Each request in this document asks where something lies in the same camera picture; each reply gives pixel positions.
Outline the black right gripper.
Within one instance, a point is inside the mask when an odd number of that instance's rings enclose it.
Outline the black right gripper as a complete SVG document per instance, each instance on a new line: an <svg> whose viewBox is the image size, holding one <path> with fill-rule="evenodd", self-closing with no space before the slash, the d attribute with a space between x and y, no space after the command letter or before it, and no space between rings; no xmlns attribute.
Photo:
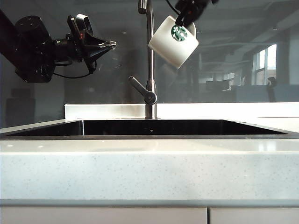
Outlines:
<svg viewBox="0 0 299 224"><path fill-rule="evenodd" d="M179 0L175 4L175 9L180 12L175 20L178 26L187 26L187 23L196 21L201 16L203 11L209 3L216 4L218 0Z"/></svg>

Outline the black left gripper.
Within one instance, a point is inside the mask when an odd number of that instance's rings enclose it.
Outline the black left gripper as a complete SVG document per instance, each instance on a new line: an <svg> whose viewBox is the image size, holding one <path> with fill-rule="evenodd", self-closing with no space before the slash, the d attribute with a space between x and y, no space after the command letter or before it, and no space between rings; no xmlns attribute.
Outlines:
<svg viewBox="0 0 299 224"><path fill-rule="evenodd" d="M68 36L71 45L71 58L78 62L85 62L89 71L95 71L93 65L102 55L116 47L116 42L102 40L94 36L86 35L88 28L88 16L71 15L67 18L71 34Z"/></svg>

